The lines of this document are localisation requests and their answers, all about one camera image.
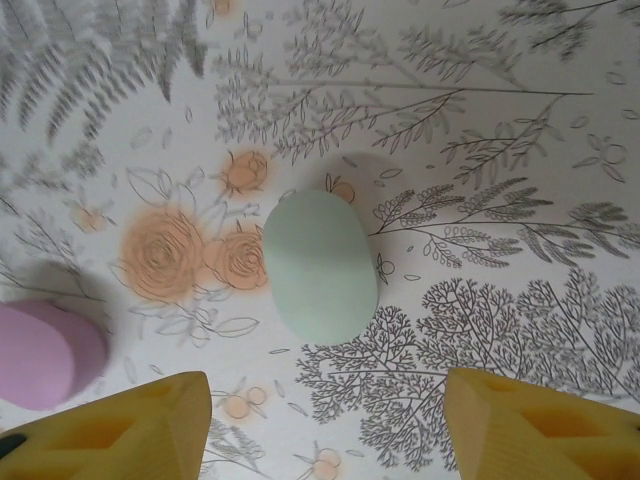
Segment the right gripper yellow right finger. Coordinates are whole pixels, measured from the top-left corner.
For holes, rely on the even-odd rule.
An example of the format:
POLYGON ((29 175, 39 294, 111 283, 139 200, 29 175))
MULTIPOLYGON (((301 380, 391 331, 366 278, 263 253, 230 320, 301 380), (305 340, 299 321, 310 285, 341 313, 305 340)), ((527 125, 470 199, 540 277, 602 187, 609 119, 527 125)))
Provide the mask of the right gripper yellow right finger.
POLYGON ((444 416, 463 479, 636 479, 639 416, 483 370, 448 372, 444 416))

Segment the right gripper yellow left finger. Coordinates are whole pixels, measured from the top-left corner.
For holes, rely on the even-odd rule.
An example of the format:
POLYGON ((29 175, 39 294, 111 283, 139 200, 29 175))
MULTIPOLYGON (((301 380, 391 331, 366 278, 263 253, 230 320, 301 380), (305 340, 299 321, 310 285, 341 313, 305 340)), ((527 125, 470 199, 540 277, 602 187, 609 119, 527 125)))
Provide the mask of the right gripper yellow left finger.
POLYGON ((206 374, 175 374, 4 432, 1 476, 196 479, 211 420, 206 374))

